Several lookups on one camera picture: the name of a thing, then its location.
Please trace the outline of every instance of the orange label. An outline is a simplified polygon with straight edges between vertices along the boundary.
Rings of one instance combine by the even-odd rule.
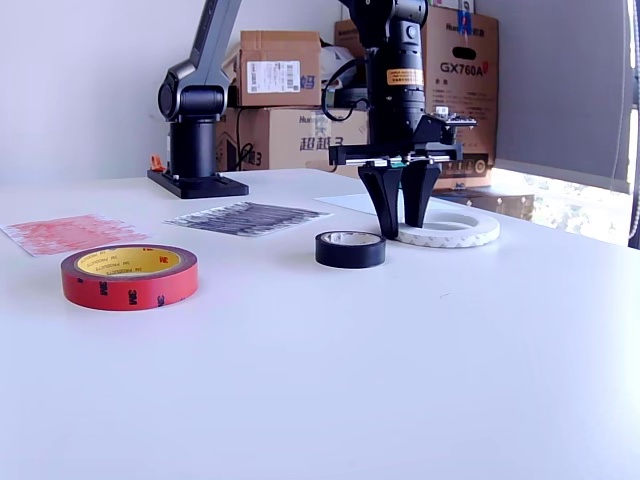
[[[414,68],[398,68],[387,70],[387,84],[389,85],[420,85],[424,86],[422,70]]]

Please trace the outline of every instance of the red printed paper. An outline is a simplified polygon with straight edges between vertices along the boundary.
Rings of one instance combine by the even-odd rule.
[[[149,235],[131,225],[102,215],[59,218],[0,228],[34,257],[149,238]]]

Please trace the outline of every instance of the robotic arm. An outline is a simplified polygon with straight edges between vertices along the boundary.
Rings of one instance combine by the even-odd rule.
[[[169,69],[158,95],[170,122],[168,171],[149,177],[182,198],[246,195],[248,188],[216,173],[215,124],[227,106],[229,79],[221,67],[241,0],[207,0],[191,56]],[[369,143],[331,147],[332,165],[361,165],[359,174],[378,213],[382,234],[398,236],[397,203],[404,191],[408,225],[422,227],[441,173],[439,162],[461,160],[456,129],[474,120],[425,112],[421,28],[426,0],[340,0],[366,49]]]
[[[216,172],[216,123],[227,108],[222,64],[241,0],[206,0],[189,58],[171,67],[158,92],[170,122],[166,172],[148,172],[180,198],[241,196],[249,188]]]

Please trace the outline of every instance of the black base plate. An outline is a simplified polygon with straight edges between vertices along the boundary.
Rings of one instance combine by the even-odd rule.
[[[174,180],[164,173],[149,170],[147,177],[184,200],[249,195],[249,187],[247,185],[220,175]]]

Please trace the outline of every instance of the yellow tape core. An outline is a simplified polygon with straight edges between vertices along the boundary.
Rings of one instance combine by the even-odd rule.
[[[91,253],[77,262],[79,270],[93,275],[158,273],[180,264],[180,255],[157,248],[114,248]]]

